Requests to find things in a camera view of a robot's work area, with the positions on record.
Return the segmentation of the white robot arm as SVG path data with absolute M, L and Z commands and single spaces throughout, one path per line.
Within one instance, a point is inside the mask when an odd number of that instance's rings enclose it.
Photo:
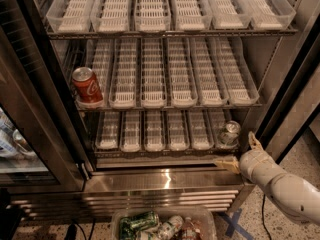
M 292 222 L 320 225 L 320 190 L 278 165 L 252 131 L 248 133 L 248 142 L 250 150 L 239 160 L 216 159 L 214 164 L 234 174 L 241 174 L 257 185 Z

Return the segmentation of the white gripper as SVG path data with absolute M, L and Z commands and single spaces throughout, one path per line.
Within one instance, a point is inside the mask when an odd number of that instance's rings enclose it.
M 252 150 L 244 153 L 240 162 L 236 158 L 218 158 L 214 159 L 213 163 L 218 168 L 234 174 L 241 172 L 244 177 L 259 186 L 266 186 L 276 176 L 284 173 L 274 159 L 262 150 L 262 144 L 252 131 L 248 133 L 248 143 Z

